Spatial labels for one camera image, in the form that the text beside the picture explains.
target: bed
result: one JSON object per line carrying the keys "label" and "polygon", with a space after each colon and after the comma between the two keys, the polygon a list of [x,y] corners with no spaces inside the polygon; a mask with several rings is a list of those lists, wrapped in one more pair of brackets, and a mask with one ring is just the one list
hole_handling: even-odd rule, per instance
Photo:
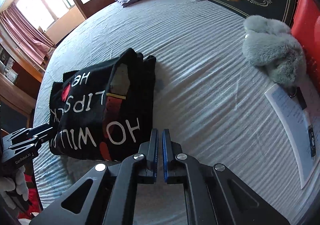
{"label": "bed", "polygon": [[[152,54],[157,58],[154,128],[168,128],[172,140],[201,163],[225,164],[291,224],[302,223],[318,207],[320,167],[301,190],[291,145],[264,96],[273,83],[241,53],[243,20],[207,0],[142,0],[104,8],[52,55],[34,126],[49,120],[51,86],[64,72],[114,58],[129,47]],[[44,144],[34,159],[43,207],[95,164],[54,156]],[[187,224],[182,185],[166,185],[162,173],[160,164],[157,183],[138,186],[135,225]]]}

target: robotic arm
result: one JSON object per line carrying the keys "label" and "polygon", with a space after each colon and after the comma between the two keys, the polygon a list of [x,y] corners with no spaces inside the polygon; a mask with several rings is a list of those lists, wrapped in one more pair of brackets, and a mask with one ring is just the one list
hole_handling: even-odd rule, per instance
{"label": "robotic arm", "polygon": [[[52,128],[44,124],[21,129],[1,139],[2,176],[13,176],[26,162],[38,156]],[[164,179],[183,184],[188,225],[289,225],[289,222],[223,164],[207,166],[183,153],[172,142],[168,129],[162,132]],[[117,165],[97,164],[39,215],[31,225],[131,225],[137,185],[153,184],[157,177],[158,130],[139,152]],[[9,193],[22,209],[28,202],[16,190]],[[19,224],[1,206],[5,224]]]}

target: red fabric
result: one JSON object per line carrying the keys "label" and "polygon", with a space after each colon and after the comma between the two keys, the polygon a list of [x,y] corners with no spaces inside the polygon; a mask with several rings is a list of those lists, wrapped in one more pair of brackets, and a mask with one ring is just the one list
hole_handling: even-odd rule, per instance
{"label": "red fabric", "polygon": [[291,32],[305,52],[307,73],[320,92],[320,11],[313,0],[298,1]]}
{"label": "red fabric", "polygon": [[65,102],[67,100],[67,97],[68,97],[68,94],[69,94],[69,91],[70,91],[70,87],[71,87],[71,84],[69,83],[69,85],[66,86],[66,88],[62,91],[61,100],[63,102]]}
{"label": "red fabric", "polygon": [[[122,99],[107,96],[106,111],[105,111],[106,114],[105,114],[105,118],[102,121],[102,130],[105,138],[110,139],[107,133],[107,123],[116,121],[118,119],[121,104],[122,104]],[[114,125],[112,125],[109,128],[110,134],[112,134],[113,128],[114,128]],[[101,156],[104,158],[104,160],[112,160],[109,153],[108,145],[105,142],[101,142],[99,144],[99,149],[100,149]]]}
{"label": "red fabric", "polygon": [[0,22],[17,45],[41,65],[54,43],[34,28],[14,3],[0,13]]}
{"label": "red fabric", "polygon": [[[29,175],[24,175],[24,177],[26,178],[27,182],[31,182],[31,176]],[[18,219],[29,219],[31,217],[31,213],[40,213],[40,205],[38,202],[38,192],[35,188],[29,189],[29,201],[31,201],[32,205],[29,207],[28,211],[26,212],[27,215],[25,215],[24,213],[20,212]]]}

